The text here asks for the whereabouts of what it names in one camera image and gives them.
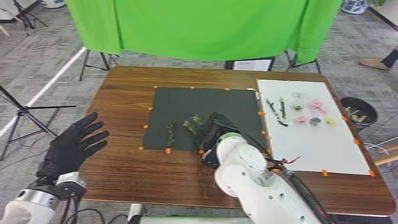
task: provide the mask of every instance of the light stand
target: light stand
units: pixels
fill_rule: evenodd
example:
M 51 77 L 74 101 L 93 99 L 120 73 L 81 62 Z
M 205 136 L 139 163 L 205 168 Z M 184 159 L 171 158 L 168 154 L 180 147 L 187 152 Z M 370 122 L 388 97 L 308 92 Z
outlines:
M 15 2 L 17 9 L 19 9 L 20 19 L 22 19 L 22 23 L 24 23 L 24 27 L 26 27 L 28 36 L 29 36 L 29 29 L 36 29 L 36 21 L 43 24 L 45 27 L 49 27 L 49 25 L 40 20 L 36 15 L 28 11 L 20 2 L 17 0 L 13 0 L 13 2 Z
M 3 152 L 3 156 L 0 156 L 0 161 L 4 160 L 4 156 L 6 156 L 6 153 L 8 153 L 8 150 L 10 150 L 10 144 L 29 138 L 31 136 L 38 135 L 40 133 L 47 132 L 51 133 L 54 136 L 58 136 L 56 132 L 51 130 L 49 126 L 52 124 L 52 121 L 54 121 L 54 118 L 56 118 L 56 115 L 59 113 L 59 110 L 61 108 L 70 108 L 70 107 L 77 107 L 77 106 L 51 106 L 51 107 L 28 107 L 20 104 L 17 98 L 13 97 L 12 93 L 8 92 L 8 90 L 4 89 L 4 87 L 0 86 L 0 93 L 4 94 L 4 99 L 10 101 L 10 103 L 15 105 L 15 107 L 19 108 L 19 112 L 17 112 L 17 121 L 15 121 L 15 124 L 13 124 L 13 127 L 12 127 L 12 134 L 10 134 L 10 139 L 8 139 L 8 143 L 6 143 L 6 148 L 4 148 L 4 152 Z M 54 115 L 51 117 L 51 120 L 47 122 L 47 124 L 40 121 L 40 119 L 36 118 L 36 116 L 33 115 L 31 113 L 31 110 L 43 110 L 43 109 L 56 109 L 56 112 L 54 112 Z M 20 124 L 20 120 L 22 120 L 22 117 L 28 117 L 31 119 L 31 121 L 35 122 L 35 124 L 38 125 L 38 127 L 42 128 L 40 131 L 33 132 L 31 134 L 24 135 L 22 137 L 19 138 L 13 138 L 15 137 L 15 132 L 17 132 L 17 127 L 19 127 L 19 124 Z

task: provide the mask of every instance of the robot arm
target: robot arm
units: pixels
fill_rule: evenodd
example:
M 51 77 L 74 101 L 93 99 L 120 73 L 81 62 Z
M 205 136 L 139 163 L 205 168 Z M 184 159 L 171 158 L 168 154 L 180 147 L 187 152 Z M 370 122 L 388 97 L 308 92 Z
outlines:
M 95 123 L 97 119 L 99 114 L 93 113 L 54 139 L 38 180 L 6 206 L 0 224 L 49 224 L 61 201 L 83 198 L 86 183 L 77 171 L 90 156 L 104 149 L 109 136 L 106 131 L 88 137 L 104 127 L 102 122 Z
M 260 150 L 235 132 L 221 137 L 218 157 L 216 181 L 223 191 L 239 198 L 255 223 L 321 223 L 287 180 L 267 170 Z

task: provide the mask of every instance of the robotic hand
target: robotic hand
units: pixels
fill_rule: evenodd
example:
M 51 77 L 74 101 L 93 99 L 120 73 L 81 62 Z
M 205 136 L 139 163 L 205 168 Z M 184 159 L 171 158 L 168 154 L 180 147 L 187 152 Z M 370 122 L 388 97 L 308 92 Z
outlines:
M 271 155 L 266 157 L 260 149 L 250 145 L 244 133 L 219 113 L 211 115 L 202 127 L 198 142 L 207 151 L 203 163 L 218 168 L 218 185 L 227 194 L 239 198 L 253 222 L 331 223 L 317 207 L 321 205 L 310 200 L 314 195 L 298 184 L 298 177 L 292 178 L 296 174 L 287 170 L 283 162 Z M 267 161 L 285 170 L 283 173 L 276 174 L 269 170 Z
M 97 119 L 99 114 L 93 113 L 54 139 L 36 173 L 38 180 L 8 204 L 0 224 L 51 223 L 61 200 L 84 196 L 86 185 L 77 171 L 86 159 L 107 146 L 104 139 L 109 136 L 109 131 L 104 131 L 88 137 L 104 127 L 102 121 L 95 123 Z

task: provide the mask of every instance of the cable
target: cable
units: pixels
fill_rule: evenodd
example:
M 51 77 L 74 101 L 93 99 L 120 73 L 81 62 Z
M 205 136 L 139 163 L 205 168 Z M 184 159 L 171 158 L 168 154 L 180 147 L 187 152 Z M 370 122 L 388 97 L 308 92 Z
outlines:
M 116 221 L 116 219 L 118 219 L 120 217 L 129 218 L 129 215 L 125 215 L 125 214 L 118 215 L 118 216 L 111 219 L 109 224 L 115 224 L 115 221 Z
M 86 211 L 93 211 L 93 212 L 97 212 L 97 214 L 99 214 L 99 216 L 100 216 L 100 219 L 102 219 L 102 224 L 107 224 L 107 223 L 106 223 L 104 213 L 102 213 L 100 210 L 95 209 L 95 208 L 86 208 L 86 209 L 79 210 L 77 213 L 70 216 L 70 218 L 68 218 L 68 220 L 67 220 L 67 224 L 70 223 L 72 218 L 79 215 L 79 213 L 83 213 L 83 212 L 86 212 Z
M 299 194 L 303 195 L 303 198 L 308 202 L 308 205 L 315 210 L 315 215 L 322 219 L 322 223 L 326 223 L 326 224 L 335 223 L 335 221 L 333 221 L 333 219 L 328 215 L 328 211 L 326 211 L 326 208 L 324 208 L 322 203 L 319 201 L 319 198 L 317 198 L 317 196 L 315 196 L 315 194 L 314 194 L 314 192 L 308 188 L 308 185 L 305 184 L 299 176 L 296 175 L 296 172 L 290 172 L 289 177 L 290 177 L 292 184 L 298 187 Z
M 67 202 L 67 208 L 65 208 L 65 212 L 63 212 L 63 218 L 61 218 L 61 222 L 59 224 L 67 224 L 67 217 L 68 217 L 68 212 L 70 212 L 70 207 L 72 207 L 72 199 L 68 199 L 68 202 Z
M 74 220 L 72 220 L 72 224 L 79 223 L 79 207 L 81 207 L 81 197 L 74 197 L 74 202 L 75 202 L 75 208 L 74 208 Z
M 381 124 L 378 130 L 369 134 L 367 138 L 363 139 L 369 140 L 369 138 L 372 137 L 372 135 L 376 134 L 376 132 L 381 130 L 381 128 L 385 127 L 385 125 L 388 124 L 388 122 L 395 119 L 395 117 L 398 116 L 398 113 L 395 114 L 395 116 L 388 119 L 388 121 Z
M 42 155 L 47 153 L 47 151 L 49 151 L 49 149 L 47 149 L 40 154 L 36 154 L 36 155 L 29 156 L 28 158 L 20 159 L 15 163 L 12 163 L 8 166 L 4 166 L 4 167 L 0 168 L 0 171 L 3 171 L 4 169 L 8 169 L 12 166 L 15 166 L 20 162 L 24 162 L 26 160 L 29 160 L 31 158 L 42 156 Z
M 386 172 L 383 172 L 381 174 L 390 173 L 397 168 L 398 168 L 398 165 Z
M 20 130 L 22 130 L 22 126 L 24 126 L 26 120 L 28 120 L 28 117 L 24 116 L 22 124 L 20 124 L 19 129 L 17 129 L 17 139 L 22 137 L 22 132 L 20 132 Z M 47 136 L 49 136 L 49 133 L 47 133 L 47 134 L 35 140 L 35 142 L 31 143 L 31 145 L 26 145 L 26 143 L 22 143 L 22 141 L 19 141 L 20 146 L 24 146 L 24 147 L 28 147 L 28 148 L 35 147 L 36 143 L 42 141 L 42 139 L 43 139 Z
M 372 148 L 379 148 L 385 151 L 385 153 L 390 155 L 390 151 L 386 150 L 386 148 L 383 146 L 379 146 L 379 145 L 376 145 L 372 143 L 365 143 L 365 145 L 370 145 Z

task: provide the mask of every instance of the small object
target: small object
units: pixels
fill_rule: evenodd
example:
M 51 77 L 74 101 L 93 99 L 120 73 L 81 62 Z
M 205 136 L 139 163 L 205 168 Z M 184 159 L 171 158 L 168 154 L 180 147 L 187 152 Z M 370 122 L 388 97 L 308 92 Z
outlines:
M 292 103 L 292 108 L 298 112 L 305 110 L 305 103 L 299 100 Z
M 315 118 L 310 120 L 310 124 L 312 124 L 314 126 L 319 126 L 321 123 L 322 123 L 322 120 L 321 120 L 319 117 L 315 117 Z
M 175 127 L 175 123 L 171 122 L 168 130 L 170 130 L 170 136 L 168 136 L 168 149 L 171 149 L 173 144 L 177 142 L 177 127 Z
M 310 106 L 312 106 L 312 107 L 314 107 L 324 114 L 328 113 L 324 102 L 322 102 L 319 99 L 312 100 L 312 102 L 310 102 Z
M 365 119 L 367 119 L 369 116 L 365 115 L 365 116 L 360 118 L 358 115 L 353 114 L 351 117 L 353 117 L 353 120 L 354 120 L 356 122 L 363 123 L 363 121 L 365 121 Z
M 196 116 L 193 117 L 193 120 L 195 120 L 195 122 L 198 123 L 198 125 L 203 125 L 203 119 L 202 119 L 200 115 L 196 115 Z
M 282 102 L 282 113 L 283 113 L 283 119 L 287 120 L 287 108 L 285 108 L 285 101 L 283 101 L 283 97 L 280 99 L 280 102 Z
M 328 118 L 326 123 L 331 127 L 337 126 L 337 120 L 333 118 Z
M 298 158 L 292 161 L 289 161 L 287 159 L 283 159 L 283 164 L 292 164 L 299 159 L 301 159 L 301 156 L 298 156 Z
M 289 124 L 283 122 L 283 119 L 282 119 L 282 117 L 280 117 L 280 114 L 278 114 L 278 111 L 276 111 L 276 108 L 274 108 L 274 103 L 271 102 L 269 99 L 267 99 L 267 104 L 269 104 L 269 106 L 271 106 L 273 113 L 274 113 L 274 115 L 276 115 L 276 117 L 278 117 L 278 123 L 280 123 L 285 127 L 289 127 Z
M 294 93 L 292 96 L 294 96 L 294 98 L 303 99 L 305 98 L 305 93 Z
M 306 124 L 306 122 L 308 122 L 308 117 L 306 117 L 305 115 L 298 116 L 298 118 L 296 118 L 296 122 L 298 122 L 298 124 Z

